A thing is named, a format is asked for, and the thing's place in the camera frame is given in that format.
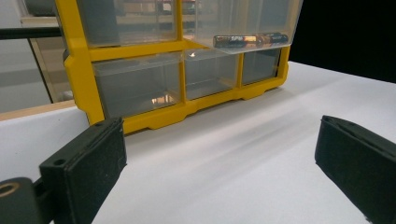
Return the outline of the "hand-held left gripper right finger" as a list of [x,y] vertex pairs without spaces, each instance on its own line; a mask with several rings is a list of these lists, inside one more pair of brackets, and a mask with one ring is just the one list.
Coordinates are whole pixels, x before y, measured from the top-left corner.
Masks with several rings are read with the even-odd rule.
[[321,119],[315,161],[373,224],[396,224],[396,144],[348,120]]

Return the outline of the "black battery with orange end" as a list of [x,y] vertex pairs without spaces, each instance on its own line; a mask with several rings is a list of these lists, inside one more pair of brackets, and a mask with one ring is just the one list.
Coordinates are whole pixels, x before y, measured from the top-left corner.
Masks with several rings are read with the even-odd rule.
[[213,47],[219,49],[245,48],[246,46],[256,46],[259,39],[255,35],[215,35],[213,37]]
[[257,37],[261,45],[284,44],[289,41],[289,37],[281,33],[258,34]]

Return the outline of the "light wooden cabinet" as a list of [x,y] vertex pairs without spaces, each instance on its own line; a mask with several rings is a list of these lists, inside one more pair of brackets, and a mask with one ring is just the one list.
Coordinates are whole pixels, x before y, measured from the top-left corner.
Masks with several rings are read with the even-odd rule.
[[52,103],[69,101],[73,93],[64,69],[65,44],[55,15],[54,0],[17,0],[23,28],[47,28],[54,35],[28,39]]

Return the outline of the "dark curtain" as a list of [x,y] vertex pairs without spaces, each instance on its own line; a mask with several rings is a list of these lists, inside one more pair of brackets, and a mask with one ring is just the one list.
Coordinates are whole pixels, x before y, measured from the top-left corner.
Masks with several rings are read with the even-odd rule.
[[290,59],[396,83],[396,0],[304,0]]

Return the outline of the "wooden table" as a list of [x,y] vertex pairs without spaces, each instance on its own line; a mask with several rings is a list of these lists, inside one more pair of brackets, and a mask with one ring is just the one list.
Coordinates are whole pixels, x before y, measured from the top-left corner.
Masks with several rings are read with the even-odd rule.
[[24,108],[15,111],[9,111],[5,113],[0,113],[0,121],[8,119],[17,119],[27,116],[33,116],[37,114],[47,113],[55,110],[66,109],[69,107],[74,107],[76,104],[73,100],[58,102],[49,105],[40,105],[29,108]]

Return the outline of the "black horizontal frame bar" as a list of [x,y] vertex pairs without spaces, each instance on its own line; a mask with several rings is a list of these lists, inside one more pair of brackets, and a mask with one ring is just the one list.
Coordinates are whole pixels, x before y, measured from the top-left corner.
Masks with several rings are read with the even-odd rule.
[[0,40],[57,37],[61,35],[61,30],[58,27],[24,27],[0,29]]

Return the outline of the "clear plastic drawer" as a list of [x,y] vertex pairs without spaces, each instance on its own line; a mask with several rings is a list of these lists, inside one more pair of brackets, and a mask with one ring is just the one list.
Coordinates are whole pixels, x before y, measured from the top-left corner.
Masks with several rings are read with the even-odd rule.
[[[196,0],[193,27],[184,34],[190,41],[228,54],[278,49],[291,45],[304,0]],[[281,33],[284,44],[250,45],[245,48],[213,47],[215,35]]]

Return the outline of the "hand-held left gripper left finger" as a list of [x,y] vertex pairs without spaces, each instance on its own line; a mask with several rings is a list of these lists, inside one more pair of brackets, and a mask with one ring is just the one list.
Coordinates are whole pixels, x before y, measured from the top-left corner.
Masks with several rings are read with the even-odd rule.
[[127,164],[123,119],[93,124],[39,165],[56,224],[91,224]]

